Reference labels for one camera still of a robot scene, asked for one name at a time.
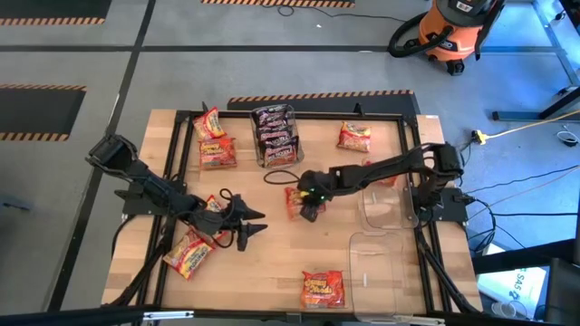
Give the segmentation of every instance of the hazard tape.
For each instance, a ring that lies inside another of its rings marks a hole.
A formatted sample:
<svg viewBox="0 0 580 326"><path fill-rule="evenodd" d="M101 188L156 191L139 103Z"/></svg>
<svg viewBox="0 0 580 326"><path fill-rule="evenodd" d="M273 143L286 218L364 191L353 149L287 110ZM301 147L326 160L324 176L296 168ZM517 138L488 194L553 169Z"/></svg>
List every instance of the hazard tape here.
<svg viewBox="0 0 580 326"><path fill-rule="evenodd" d="M26 25L61 25L61 24L103 24L99 17L64 17L64 18L0 18L0 26Z"/></svg>
<svg viewBox="0 0 580 326"><path fill-rule="evenodd" d="M209 5L288 5L297 7L354 8L354 2L316 0L201 0Z"/></svg>
<svg viewBox="0 0 580 326"><path fill-rule="evenodd" d="M387 96L387 95L404 95L404 94L413 94L413 93L414 92L411 90L338 91L338 92L312 93L312 94L235 97L235 98L231 98L229 100L229 103L249 102L249 101L289 101L289 100L308 100L308 99L348 98L348 97L362 97L362 96Z"/></svg>
<svg viewBox="0 0 580 326"><path fill-rule="evenodd" d="M11 90L87 91L87 87L86 86L77 86L77 85L35 85L35 84L0 84L0 89L11 89Z"/></svg>
<svg viewBox="0 0 580 326"><path fill-rule="evenodd" d="M50 132L0 132L0 140L15 141L66 141L69 134Z"/></svg>

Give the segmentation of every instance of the yellow extension cord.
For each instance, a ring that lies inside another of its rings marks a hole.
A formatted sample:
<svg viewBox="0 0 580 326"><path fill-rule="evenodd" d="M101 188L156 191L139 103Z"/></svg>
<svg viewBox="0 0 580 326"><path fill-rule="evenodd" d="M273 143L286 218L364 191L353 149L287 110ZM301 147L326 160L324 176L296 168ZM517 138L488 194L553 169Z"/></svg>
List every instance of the yellow extension cord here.
<svg viewBox="0 0 580 326"><path fill-rule="evenodd" d="M481 130L475 130L475 132L476 132L475 137L477 138L477 140L478 140L478 142L479 142L480 145L485 145L487 139L494 139L494 138L497 138L497 137L505 136L505 135L510 134L512 132L516 132L516 131L520 131L520 130L523 130L523 129L527 129L527 128L539 126L541 124L548 123L548 122L558 121L558 120L563 119L565 117L569 117L571 115L575 115L576 113L580 113L580 110L575 110L575 111L572 111L572 112L568 112L567 114L563 114L563 115L561 115L561 116L559 116L557 118L553 118L553 119L550 119L550 120L542 120L542 121L539 121L539 122L530 123L530 124L528 124L526 126L522 126L522 127L519 127L519 128L506 130L506 131L497 133L495 135L486 135L483 132L481 132Z"/></svg>

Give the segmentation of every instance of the black floor mat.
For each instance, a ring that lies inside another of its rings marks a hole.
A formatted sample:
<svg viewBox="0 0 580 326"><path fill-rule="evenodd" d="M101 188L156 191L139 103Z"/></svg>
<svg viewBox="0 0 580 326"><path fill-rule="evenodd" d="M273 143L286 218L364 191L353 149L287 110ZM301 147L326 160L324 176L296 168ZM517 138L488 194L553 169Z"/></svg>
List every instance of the black floor mat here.
<svg viewBox="0 0 580 326"><path fill-rule="evenodd" d="M111 0L0 0L0 25L102 24Z"/></svg>
<svg viewBox="0 0 580 326"><path fill-rule="evenodd" d="M67 140L85 93L74 85L0 85L0 140Z"/></svg>
<svg viewBox="0 0 580 326"><path fill-rule="evenodd" d="M297 7L354 8L354 0L201 0L209 5L288 5Z"/></svg>

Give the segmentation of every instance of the vacuum hose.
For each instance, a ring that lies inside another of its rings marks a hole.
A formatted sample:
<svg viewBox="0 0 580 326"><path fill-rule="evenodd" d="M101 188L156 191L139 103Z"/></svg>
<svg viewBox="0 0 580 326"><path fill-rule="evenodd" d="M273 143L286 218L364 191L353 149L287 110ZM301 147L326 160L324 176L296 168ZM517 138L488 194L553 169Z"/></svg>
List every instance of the vacuum hose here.
<svg viewBox="0 0 580 326"><path fill-rule="evenodd" d="M423 17L426 14L427 13L418 14L412 17L409 21L403 23L399 28L397 28L395 33L392 35L391 40L389 41L388 47L388 51L393 57L403 58L412 54L422 53L430 49L433 49L434 47L439 46L441 43L443 43L447 39L447 37L451 35L451 33L453 33L453 27L445 26L441 34L437 35L437 37L434 37L425 44L413 46L409 49L397 46L397 42L399 41L401 36L407 33L407 31L409 31L412 27L419 24L421 19L423 19Z"/></svg>

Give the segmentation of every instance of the metal stand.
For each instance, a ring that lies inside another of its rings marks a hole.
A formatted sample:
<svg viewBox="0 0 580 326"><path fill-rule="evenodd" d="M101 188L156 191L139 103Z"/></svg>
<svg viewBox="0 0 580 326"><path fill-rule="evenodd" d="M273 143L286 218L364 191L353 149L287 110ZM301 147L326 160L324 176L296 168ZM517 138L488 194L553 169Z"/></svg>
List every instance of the metal stand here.
<svg viewBox="0 0 580 326"><path fill-rule="evenodd" d="M566 89L558 92L558 95L566 93ZM492 118L495 121L541 121L548 119L554 113L564 110L580 102L580 87L567 93L562 99L550 105L541 112L521 112L521 111L494 111ZM563 122L580 122L580 114L561 119Z"/></svg>

